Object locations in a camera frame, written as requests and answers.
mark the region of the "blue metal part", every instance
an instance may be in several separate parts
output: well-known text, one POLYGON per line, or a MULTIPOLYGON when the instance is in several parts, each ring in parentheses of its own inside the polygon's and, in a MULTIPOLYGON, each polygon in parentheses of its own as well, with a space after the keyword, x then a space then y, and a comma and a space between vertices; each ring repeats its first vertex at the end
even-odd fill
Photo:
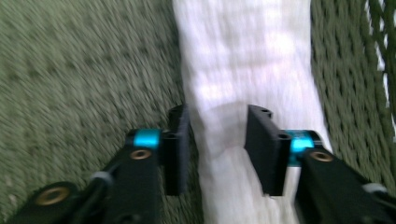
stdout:
POLYGON ((134 147, 158 149, 161 140, 160 129, 139 129, 134 135, 134 147))
POLYGON ((289 166, 300 166, 297 157, 307 148, 314 147, 314 141, 307 131, 285 130, 291 136, 289 166))

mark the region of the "white towel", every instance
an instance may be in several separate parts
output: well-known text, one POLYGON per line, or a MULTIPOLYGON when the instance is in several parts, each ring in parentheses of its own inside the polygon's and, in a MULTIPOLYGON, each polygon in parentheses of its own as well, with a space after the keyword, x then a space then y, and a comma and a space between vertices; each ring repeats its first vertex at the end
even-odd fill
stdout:
POLYGON ((298 168, 285 197, 262 197, 243 145, 253 104, 280 129, 316 130, 330 148, 310 69, 310 0, 174 0, 174 9, 205 223, 295 223, 298 168))

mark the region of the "textured carpet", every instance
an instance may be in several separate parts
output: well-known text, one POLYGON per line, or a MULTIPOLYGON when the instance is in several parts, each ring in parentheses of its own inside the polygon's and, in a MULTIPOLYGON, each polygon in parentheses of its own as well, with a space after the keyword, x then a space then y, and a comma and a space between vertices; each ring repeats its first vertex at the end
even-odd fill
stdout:
MULTIPOLYGON (((165 128, 183 94, 171 1, 1 1, 0 10, 2 222, 34 189, 84 186, 130 129, 165 128)), ((163 197, 164 223, 203 222, 195 164, 190 192, 163 197)))
MULTIPOLYGON (((395 195, 390 109, 364 2, 313 0, 311 13, 332 148, 395 195)), ((166 110, 184 101, 179 60, 170 0, 1 1, 0 223, 34 189, 84 186, 128 130, 164 127, 166 110)), ((203 222, 193 145, 189 192, 163 197, 164 223, 203 222)))

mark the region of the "white fabric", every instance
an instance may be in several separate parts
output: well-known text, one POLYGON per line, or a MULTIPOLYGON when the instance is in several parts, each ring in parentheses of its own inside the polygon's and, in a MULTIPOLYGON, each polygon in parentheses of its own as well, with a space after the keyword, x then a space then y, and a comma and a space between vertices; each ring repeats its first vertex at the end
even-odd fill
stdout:
POLYGON ((311 129, 330 148, 310 71, 309 0, 174 0, 182 76, 200 153, 205 223, 295 223, 290 199, 262 197, 243 149, 248 104, 280 129, 311 129))

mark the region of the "brass screw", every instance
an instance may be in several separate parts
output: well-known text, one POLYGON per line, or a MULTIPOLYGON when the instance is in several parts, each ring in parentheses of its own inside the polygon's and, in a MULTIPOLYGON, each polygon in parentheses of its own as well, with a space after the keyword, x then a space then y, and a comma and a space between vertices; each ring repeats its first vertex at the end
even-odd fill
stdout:
POLYGON ((65 187, 57 187, 57 188, 53 188, 53 189, 47 189, 37 197, 37 199, 35 200, 35 203, 38 205, 55 204, 55 203, 61 202, 64 199, 66 199, 67 196, 69 196, 69 194, 70 194, 70 190, 65 187), (54 198, 49 197, 53 193, 57 193, 56 197, 54 197, 54 198))
POLYGON ((131 153, 131 158, 133 160, 143 160, 151 156, 151 152, 148 150, 136 150, 131 153))
POLYGON ((332 157, 323 152, 312 152, 310 156, 317 161, 332 161, 332 157))

